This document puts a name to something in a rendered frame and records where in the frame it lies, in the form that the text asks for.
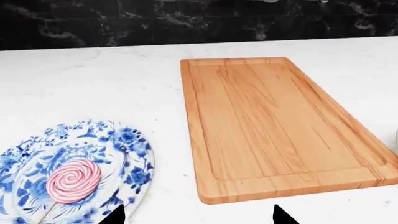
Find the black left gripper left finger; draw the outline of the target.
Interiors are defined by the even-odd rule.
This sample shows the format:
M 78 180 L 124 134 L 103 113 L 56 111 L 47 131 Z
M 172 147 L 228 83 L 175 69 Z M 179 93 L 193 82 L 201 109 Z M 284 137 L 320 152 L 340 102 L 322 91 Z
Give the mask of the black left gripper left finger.
M 119 205 L 113 210 L 106 218 L 104 218 L 99 224 L 124 224 L 125 222 L 125 210 L 124 205 Z

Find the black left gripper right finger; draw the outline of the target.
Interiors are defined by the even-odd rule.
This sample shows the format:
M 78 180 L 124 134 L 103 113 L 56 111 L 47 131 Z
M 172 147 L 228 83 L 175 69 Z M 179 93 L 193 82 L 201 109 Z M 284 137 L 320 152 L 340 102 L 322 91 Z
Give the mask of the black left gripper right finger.
M 274 224 L 299 224 L 299 222 L 278 205 L 274 205 L 273 222 Z

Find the blue floral white plate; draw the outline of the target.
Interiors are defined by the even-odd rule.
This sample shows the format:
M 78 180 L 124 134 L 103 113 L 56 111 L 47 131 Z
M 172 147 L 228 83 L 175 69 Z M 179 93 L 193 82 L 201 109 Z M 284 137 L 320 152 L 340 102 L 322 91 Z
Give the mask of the blue floral white plate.
M 130 217 L 152 181 L 152 147 L 132 126 L 88 120 L 0 147 L 0 224 L 35 224 L 52 203 L 46 191 L 51 173 L 79 159 L 100 167 L 98 187 L 82 201 L 54 206 L 40 224 L 99 224 L 119 205 Z

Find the wooden tray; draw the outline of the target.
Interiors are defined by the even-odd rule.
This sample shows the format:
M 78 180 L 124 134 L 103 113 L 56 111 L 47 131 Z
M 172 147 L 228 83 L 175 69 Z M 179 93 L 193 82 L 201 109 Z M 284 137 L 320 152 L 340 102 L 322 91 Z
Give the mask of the wooden tray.
M 398 155 L 285 57 L 183 59 L 206 204 L 398 184 Z

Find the pink swirl lollipop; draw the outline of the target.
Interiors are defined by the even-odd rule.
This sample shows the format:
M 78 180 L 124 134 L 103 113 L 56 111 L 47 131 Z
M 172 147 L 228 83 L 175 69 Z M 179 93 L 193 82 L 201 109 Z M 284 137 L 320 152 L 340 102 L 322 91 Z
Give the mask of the pink swirl lollipop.
M 54 206 L 77 203 L 85 199 L 96 190 L 101 177 L 100 167 L 91 160 L 74 160 L 56 168 L 46 183 L 46 191 L 52 203 L 35 224 L 40 224 Z

